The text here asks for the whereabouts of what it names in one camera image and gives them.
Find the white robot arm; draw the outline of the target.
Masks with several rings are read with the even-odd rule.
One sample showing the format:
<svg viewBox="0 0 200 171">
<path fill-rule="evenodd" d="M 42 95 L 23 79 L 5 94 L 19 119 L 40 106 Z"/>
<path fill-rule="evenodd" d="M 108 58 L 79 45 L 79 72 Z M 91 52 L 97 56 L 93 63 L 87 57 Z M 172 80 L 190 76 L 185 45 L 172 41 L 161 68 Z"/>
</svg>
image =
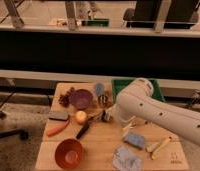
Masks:
<svg viewBox="0 0 200 171">
<path fill-rule="evenodd" d="M 136 78 L 117 94 L 115 119 L 126 124 L 137 116 L 200 146 L 200 112 L 155 100 L 153 92 L 148 79 Z"/>
</svg>

